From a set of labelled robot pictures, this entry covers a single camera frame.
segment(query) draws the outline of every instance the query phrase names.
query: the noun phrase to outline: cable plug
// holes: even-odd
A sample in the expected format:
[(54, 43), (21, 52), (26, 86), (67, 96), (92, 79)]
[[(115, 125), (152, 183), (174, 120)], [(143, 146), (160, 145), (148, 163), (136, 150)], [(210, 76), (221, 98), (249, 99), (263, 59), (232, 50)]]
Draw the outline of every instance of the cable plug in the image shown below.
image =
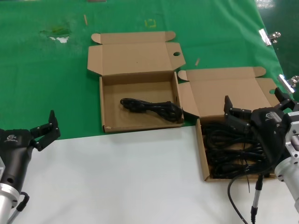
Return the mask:
[(253, 200), (253, 204), (251, 207), (251, 222), (252, 222), (252, 224), (256, 223), (258, 200), (260, 198), (262, 188), (263, 188), (263, 175), (259, 175), (258, 180), (256, 182), (256, 193), (254, 195), (254, 200)]

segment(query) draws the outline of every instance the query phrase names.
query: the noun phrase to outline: wire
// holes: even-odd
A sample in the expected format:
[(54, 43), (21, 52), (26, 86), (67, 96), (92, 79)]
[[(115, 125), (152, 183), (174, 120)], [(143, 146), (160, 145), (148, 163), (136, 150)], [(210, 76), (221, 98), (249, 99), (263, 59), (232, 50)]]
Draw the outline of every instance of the wire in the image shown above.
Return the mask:
[(23, 201), (20, 202), (20, 204), (16, 207), (16, 210), (13, 212), (13, 214), (11, 215), (11, 217), (8, 219), (7, 224), (11, 224), (15, 218), (17, 218), (17, 216), (19, 215), (19, 213), (21, 211), (23, 211), (23, 209), (26, 207), (30, 197), (26, 192), (21, 192), (21, 195), (24, 195), (24, 199)]
[(180, 121), (183, 114), (183, 110), (170, 101), (164, 103), (150, 103), (138, 99), (123, 98), (121, 99), (121, 104), (124, 108), (135, 113), (142, 113), (147, 110), (156, 112), (163, 119), (171, 122)]
[[(211, 173), (214, 179), (233, 179), (245, 170), (257, 172), (267, 162), (261, 145), (251, 132), (244, 134), (223, 123), (209, 123), (203, 126), (203, 134), (206, 157), (213, 167)], [(238, 143), (243, 143), (243, 146), (230, 149)]]
[(248, 224), (248, 222), (244, 219), (244, 217), (242, 216), (242, 214), (239, 212), (239, 210), (237, 209), (237, 207), (236, 207), (236, 205), (235, 205), (235, 203), (234, 203), (234, 201), (233, 201), (233, 199), (232, 199), (232, 197), (231, 197), (231, 195), (230, 195), (230, 188), (231, 188), (232, 184), (233, 184), (237, 179), (239, 179), (240, 177), (245, 176), (245, 175), (254, 175), (254, 174), (256, 174), (256, 175), (257, 175), (257, 174), (264, 175), (264, 174), (266, 174), (267, 172), (269, 172), (269, 170), (272, 169), (272, 167), (273, 167), (274, 165), (276, 165), (276, 164), (278, 163), (278, 161), (280, 160), (282, 154), (284, 153), (284, 150), (285, 150), (285, 141), (283, 141), (283, 144), (282, 144), (282, 146), (281, 146), (281, 151), (280, 151), (280, 153), (278, 154), (277, 159), (276, 159), (276, 160), (273, 160), (273, 162), (272, 162), (270, 165), (268, 165), (267, 168), (264, 168), (264, 169), (262, 169), (262, 170), (259, 171), (259, 172), (245, 172), (244, 174), (241, 174), (241, 175), (239, 175), (239, 176), (236, 176), (235, 178), (233, 178), (233, 179), (229, 182), (229, 184), (228, 184), (228, 198), (229, 198), (229, 200), (230, 200), (232, 206), (234, 207), (236, 213), (239, 215), (239, 217), (241, 218), (241, 220), (242, 220), (245, 224)]

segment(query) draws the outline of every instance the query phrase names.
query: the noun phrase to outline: cardboard box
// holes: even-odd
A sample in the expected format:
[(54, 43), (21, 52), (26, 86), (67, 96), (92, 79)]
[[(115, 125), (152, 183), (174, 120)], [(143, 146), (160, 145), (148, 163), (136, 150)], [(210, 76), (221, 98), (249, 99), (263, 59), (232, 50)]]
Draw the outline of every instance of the cardboard box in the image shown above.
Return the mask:
[(205, 181), (219, 181), (210, 175), (201, 125), (211, 121), (224, 121), (224, 97), (229, 96), (235, 108), (254, 110), (278, 104), (270, 91), (276, 88), (262, 67), (202, 69), (180, 71), (178, 77), (188, 81), (179, 84), (183, 110), (197, 116), (196, 130), (199, 156)]
[(122, 98), (152, 103), (171, 101), (181, 107), (178, 67), (185, 64), (179, 43), (167, 42), (174, 32), (93, 34), (101, 45), (88, 51), (88, 69), (100, 75), (101, 119), (105, 132), (148, 130), (182, 126), (154, 112), (132, 113)]

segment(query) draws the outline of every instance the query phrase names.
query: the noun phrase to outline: white tablecloth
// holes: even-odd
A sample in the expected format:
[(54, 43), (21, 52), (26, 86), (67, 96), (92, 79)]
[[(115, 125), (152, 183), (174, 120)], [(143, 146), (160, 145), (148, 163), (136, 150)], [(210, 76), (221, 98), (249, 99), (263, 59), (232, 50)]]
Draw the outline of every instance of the white tablecloth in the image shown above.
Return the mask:
[[(241, 224), (228, 182), (202, 179), (194, 127), (55, 141), (34, 150), (23, 191), (30, 201), (15, 224)], [(250, 222), (254, 197), (232, 187)], [(257, 224), (297, 223), (284, 183), (264, 182)]]

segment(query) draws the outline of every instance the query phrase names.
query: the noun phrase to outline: black wire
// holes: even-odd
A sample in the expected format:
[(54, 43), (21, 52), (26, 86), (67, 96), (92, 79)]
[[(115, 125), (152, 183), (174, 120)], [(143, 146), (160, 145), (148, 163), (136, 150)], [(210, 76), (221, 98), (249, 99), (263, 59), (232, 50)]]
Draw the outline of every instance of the black wire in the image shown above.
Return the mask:
[[(213, 167), (211, 174), (214, 179), (233, 179), (246, 170), (259, 171), (267, 163), (261, 145), (251, 132), (244, 134), (223, 123), (214, 122), (203, 126), (203, 135), (206, 157), (208, 164)], [(237, 143), (243, 143), (243, 147), (230, 149)]]
[(23, 211), (23, 209), (26, 207), (30, 197), (26, 192), (21, 192), (21, 195), (24, 195), (24, 199), (23, 201), (20, 202), (20, 204), (16, 207), (16, 209), (18, 210), (18, 212)]
[(121, 104), (131, 112), (142, 113), (147, 110), (156, 112), (163, 119), (171, 122), (180, 121), (183, 114), (183, 110), (170, 101), (150, 103), (138, 99), (124, 98), (121, 99)]
[(234, 183), (235, 180), (237, 180), (237, 179), (239, 179), (240, 177), (245, 176), (245, 175), (257, 175), (257, 174), (264, 175), (264, 174), (268, 173), (268, 172), (272, 169), (272, 167), (278, 163), (278, 161), (280, 160), (282, 154), (284, 153), (284, 150), (285, 150), (285, 141), (283, 141), (283, 144), (282, 144), (282, 146), (281, 146), (281, 151), (280, 151), (279, 155), (277, 156), (277, 159), (276, 159), (276, 160), (273, 160), (273, 162), (272, 162), (267, 168), (265, 168), (265, 169), (263, 169), (263, 170), (261, 170), (261, 171), (259, 171), (259, 172), (253, 172), (253, 171), (252, 171), (252, 172), (245, 172), (244, 174), (241, 174), (241, 175), (239, 175), (239, 176), (234, 177), (234, 178), (229, 182), (229, 184), (228, 184), (228, 198), (229, 198), (229, 200), (230, 200), (232, 206), (234, 207), (236, 213), (239, 215), (239, 217), (241, 218), (241, 220), (242, 220), (245, 224), (248, 224), (248, 222), (244, 219), (244, 217), (242, 216), (242, 214), (239, 212), (239, 210), (237, 209), (237, 207), (236, 207), (236, 205), (235, 205), (235, 203), (234, 203), (234, 201), (233, 201), (233, 199), (232, 199), (232, 197), (231, 197), (231, 195), (230, 195), (230, 188), (231, 188), (232, 184)]

